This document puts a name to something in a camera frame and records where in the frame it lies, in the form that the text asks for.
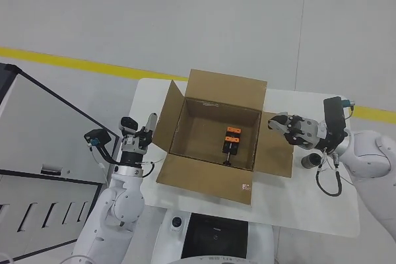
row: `white table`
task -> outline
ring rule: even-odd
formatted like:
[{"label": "white table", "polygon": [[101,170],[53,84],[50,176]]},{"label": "white table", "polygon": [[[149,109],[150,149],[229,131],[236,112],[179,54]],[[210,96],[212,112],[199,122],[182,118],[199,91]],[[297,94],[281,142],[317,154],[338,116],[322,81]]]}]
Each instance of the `white table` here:
[{"label": "white table", "polygon": [[[169,84],[170,81],[158,79],[141,79],[138,82],[129,116],[139,126],[145,125],[150,113],[160,115]],[[187,82],[177,81],[176,84],[184,94]],[[323,99],[328,97],[332,95],[267,89],[263,111],[288,112],[321,121],[324,119]],[[343,181],[342,195],[329,197],[324,194],[315,182],[316,169],[307,170],[300,165],[301,158],[309,153],[294,147],[290,179],[254,173],[251,206],[156,183],[162,162],[157,163],[154,172],[144,179],[141,191],[145,203],[155,207],[338,236],[358,236],[360,224],[356,190]],[[157,161],[165,156],[166,152],[151,144],[144,161]],[[340,173],[350,180],[343,166],[340,166]],[[337,182],[332,170],[322,172],[320,182],[325,189],[336,192]]]}]

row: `cardboard box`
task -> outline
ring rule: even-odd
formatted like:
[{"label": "cardboard box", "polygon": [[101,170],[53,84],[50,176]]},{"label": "cardboard box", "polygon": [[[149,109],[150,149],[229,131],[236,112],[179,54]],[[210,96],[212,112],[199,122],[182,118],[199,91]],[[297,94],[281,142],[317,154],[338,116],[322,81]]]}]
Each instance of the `cardboard box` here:
[{"label": "cardboard box", "polygon": [[[158,183],[251,204],[252,174],[290,178],[293,146],[268,129],[267,82],[191,70],[185,96],[172,81],[153,143],[168,155]],[[242,130],[232,166],[222,163],[227,127]]]}]

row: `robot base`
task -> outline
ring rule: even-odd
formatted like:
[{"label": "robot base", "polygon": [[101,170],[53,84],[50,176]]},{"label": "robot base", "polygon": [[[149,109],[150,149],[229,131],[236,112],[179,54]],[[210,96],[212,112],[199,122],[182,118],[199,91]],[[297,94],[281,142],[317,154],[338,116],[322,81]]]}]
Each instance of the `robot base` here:
[{"label": "robot base", "polygon": [[[167,210],[158,231],[152,253],[152,264],[167,264],[182,258],[185,239],[187,233],[190,232],[190,228],[188,230],[190,219],[191,213]],[[248,223],[246,251],[246,259],[248,260],[273,264],[275,245],[272,226]]]}]

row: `gray floor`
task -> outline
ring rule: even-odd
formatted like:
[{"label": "gray floor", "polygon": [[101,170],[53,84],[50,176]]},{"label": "gray floor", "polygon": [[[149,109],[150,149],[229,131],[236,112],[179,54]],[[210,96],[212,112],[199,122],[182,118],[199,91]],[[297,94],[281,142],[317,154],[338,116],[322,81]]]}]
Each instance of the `gray floor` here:
[{"label": "gray floor", "polygon": [[[0,46],[181,76],[217,71],[396,111],[396,0],[0,1]],[[0,61],[20,65],[108,127],[129,113],[137,80]],[[351,123],[396,140],[396,125]],[[149,263],[162,212],[147,210],[125,263],[132,252]],[[275,228],[277,257],[282,264],[396,263],[396,245],[362,204],[360,221],[355,239]],[[57,263],[70,251],[25,263]]]}]

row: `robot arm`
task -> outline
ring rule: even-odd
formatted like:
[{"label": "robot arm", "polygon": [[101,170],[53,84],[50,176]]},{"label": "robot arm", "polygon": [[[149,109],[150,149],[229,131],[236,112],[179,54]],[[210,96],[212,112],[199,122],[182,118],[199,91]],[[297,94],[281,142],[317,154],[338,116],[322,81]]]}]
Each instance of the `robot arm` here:
[{"label": "robot arm", "polygon": [[137,132],[138,124],[130,117],[121,120],[122,155],[120,162],[111,158],[105,144],[110,136],[103,129],[87,133],[84,138],[90,148],[96,147],[103,158],[117,164],[110,187],[99,196],[73,250],[72,263],[92,264],[77,255],[84,255],[95,263],[120,264],[131,243],[135,226],[144,209],[140,191],[143,182],[143,156],[147,153],[156,128],[157,115],[151,114],[146,127]]},{"label": "robot arm", "polygon": [[[361,200],[396,241],[396,142],[374,131],[345,129],[343,107],[352,106],[352,103],[342,102],[339,107],[339,102],[340,98],[324,101],[327,126],[280,113],[269,121],[269,128],[282,133],[291,145],[319,149],[332,156],[335,165],[342,162]],[[325,137],[308,137],[308,133],[314,135],[315,131],[323,129]]]}]

